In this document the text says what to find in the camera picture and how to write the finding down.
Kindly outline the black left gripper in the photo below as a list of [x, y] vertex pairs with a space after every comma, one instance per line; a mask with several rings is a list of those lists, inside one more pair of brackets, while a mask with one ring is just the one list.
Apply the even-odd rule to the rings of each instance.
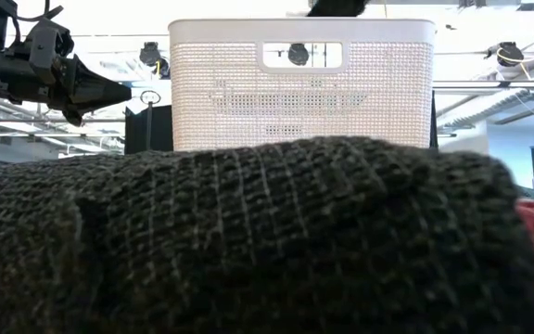
[[82, 106], [110, 106], [132, 98], [130, 87], [90, 71], [77, 56], [56, 57], [38, 74], [30, 61], [0, 52], [0, 98], [13, 103], [43, 102], [59, 109], [68, 123], [83, 124]]

